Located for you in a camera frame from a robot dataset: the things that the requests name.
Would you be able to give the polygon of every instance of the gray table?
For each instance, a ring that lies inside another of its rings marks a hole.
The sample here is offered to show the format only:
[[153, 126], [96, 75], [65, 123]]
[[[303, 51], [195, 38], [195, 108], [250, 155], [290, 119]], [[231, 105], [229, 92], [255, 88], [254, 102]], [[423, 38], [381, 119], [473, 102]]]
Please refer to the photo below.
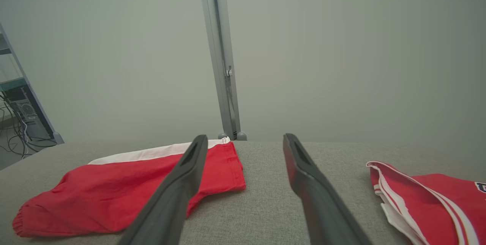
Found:
[[[375, 245], [406, 244], [390, 226], [373, 193], [369, 160], [390, 163], [409, 175], [435, 172], [485, 181], [460, 162], [411, 147], [363, 143], [303, 143], [321, 171]], [[0, 171], [0, 240], [2, 244], [116, 244], [119, 234], [94, 234], [69, 238], [20, 238], [12, 220], [20, 206], [50, 190], [69, 170], [115, 153], [157, 147], [156, 143], [99, 142], [63, 144], [33, 155]], [[287, 178], [281, 142], [235, 142], [243, 164], [245, 191], [205, 198], [186, 220], [181, 244], [309, 244], [302, 205]]]

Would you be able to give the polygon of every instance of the gray wall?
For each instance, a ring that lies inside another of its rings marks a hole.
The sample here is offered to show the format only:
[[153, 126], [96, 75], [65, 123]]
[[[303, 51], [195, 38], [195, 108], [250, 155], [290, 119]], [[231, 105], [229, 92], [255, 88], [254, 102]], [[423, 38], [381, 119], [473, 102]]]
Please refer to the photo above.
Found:
[[201, 0], [0, 0], [0, 23], [66, 142], [222, 131]]
[[485, 1], [227, 0], [241, 129], [486, 161]]

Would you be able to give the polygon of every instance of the red garment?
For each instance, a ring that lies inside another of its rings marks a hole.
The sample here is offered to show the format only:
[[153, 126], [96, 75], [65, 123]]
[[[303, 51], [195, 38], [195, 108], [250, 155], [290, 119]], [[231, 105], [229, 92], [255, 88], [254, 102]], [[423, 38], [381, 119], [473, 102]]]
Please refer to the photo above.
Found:
[[486, 184], [443, 174], [410, 177], [379, 161], [366, 166], [388, 221], [413, 244], [486, 244]]
[[[127, 228], [182, 154], [108, 164], [68, 172], [52, 190], [27, 201], [13, 221], [17, 235], [72, 236]], [[187, 215], [207, 195], [246, 188], [232, 142], [208, 149], [198, 193]]]

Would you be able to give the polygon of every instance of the floor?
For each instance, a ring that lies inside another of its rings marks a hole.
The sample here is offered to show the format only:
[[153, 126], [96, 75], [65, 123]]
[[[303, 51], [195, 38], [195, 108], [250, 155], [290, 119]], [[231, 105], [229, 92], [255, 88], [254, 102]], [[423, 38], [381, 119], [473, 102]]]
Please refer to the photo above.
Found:
[[[0, 170], [9, 167], [10, 165], [14, 164], [21, 160], [22, 155], [16, 154], [11, 152], [8, 148], [8, 139], [12, 136], [15, 136], [13, 129], [3, 129], [0, 130]], [[40, 146], [50, 146], [54, 143], [51, 141], [35, 141], [33, 142], [36, 145]], [[10, 147], [17, 153], [22, 153], [22, 143], [19, 137], [15, 137], [10, 141]], [[42, 150], [43, 147], [32, 146], [35, 150]], [[35, 152], [29, 149], [29, 154], [35, 154]]]

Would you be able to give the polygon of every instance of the cable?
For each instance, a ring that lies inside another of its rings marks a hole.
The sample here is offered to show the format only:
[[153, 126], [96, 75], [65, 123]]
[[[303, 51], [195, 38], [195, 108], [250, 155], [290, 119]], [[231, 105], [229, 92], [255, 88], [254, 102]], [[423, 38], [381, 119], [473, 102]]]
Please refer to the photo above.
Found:
[[[37, 153], [37, 152], [40, 151], [40, 150], [37, 150], [37, 149], [33, 148], [32, 146], [40, 147], [42, 149], [55, 146], [55, 145], [41, 146], [41, 145], [36, 145], [36, 144], [33, 144], [33, 143], [29, 142], [29, 136], [27, 136], [27, 124], [22, 119], [21, 114], [19, 112], [12, 113], [12, 111], [9, 108], [9, 106], [10, 106], [9, 101], [7, 99], [5, 99], [2, 95], [0, 95], [0, 98], [3, 99], [4, 106], [5, 106], [5, 108], [7, 108], [8, 112], [10, 113], [10, 115], [12, 116], [12, 118], [15, 115], [15, 117], [17, 118], [17, 121], [19, 122], [19, 124], [17, 125], [17, 128], [15, 126], [15, 123], [14, 123], [14, 126], [11, 127], [11, 128], [3, 128], [3, 121], [2, 121], [2, 129], [0, 129], [0, 134], [1, 134], [1, 131], [2, 130], [7, 130], [7, 132], [8, 132], [8, 129], [14, 129], [14, 132], [17, 134], [15, 136], [11, 137], [11, 138], [8, 138], [8, 133], [7, 133], [7, 145], [8, 145], [8, 148], [10, 149], [10, 152], [16, 153], [18, 155], [22, 155], [21, 160], [23, 160], [26, 156], [33, 155], [33, 154], [29, 154], [29, 149], [31, 149], [35, 153]], [[3, 116], [2, 116], [2, 119], [3, 119], [3, 117], [5, 116], [5, 111], [3, 109], [2, 109], [2, 111], [3, 111]], [[19, 137], [19, 139], [22, 141], [22, 153], [17, 153], [17, 152], [14, 151], [14, 148], [17, 147], [17, 145], [18, 145], [17, 143], [10, 143], [10, 141], [13, 138], [15, 138], [15, 137]], [[50, 139], [45, 139], [45, 138], [38, 138], [38, 139], [42, 139], [44, 141], [52, 141]]]
[[[26, 125], [26, 123], [25, 123], [25, 122], [22, 120], [22, 118], [20, 117], [20, 115], [18, 115], [18, 117], [19, 117], [19, 119], [22, 121], [22, 123], [24, 123], [24, 124], [25, 124], [25, 130], [24, 130], [24, 134], [27, 134], [27, 133], [26, 133], [26, 130], [27, 130], [27, 125]], [[36, 153], [37, 153], [37, 152], [38, 152], [38, 150], [35, 150], [34, 148], [32, 148], [32, 147], [31, 147], [31, 146], [30, 146], [30, 145], [27, 143], [27, 141], [26, 141], [24, 138], [22, 138], [22, 136], [19, 134], [19, 132], [20, 132], [20, 131], [21, 131], [21, 130], [20, 130], [20, 127], [19, 127], [19, 131], [18, 131], [18, 132], [16, 131], [16, 133], [17, 133], [17, 136], [19, 136], [19, 138], [21, 138], [22, 143], [23, 143], [25, 146], [27, 146], [28, 148], [32, 149], [34, 152], [36, 152]]]

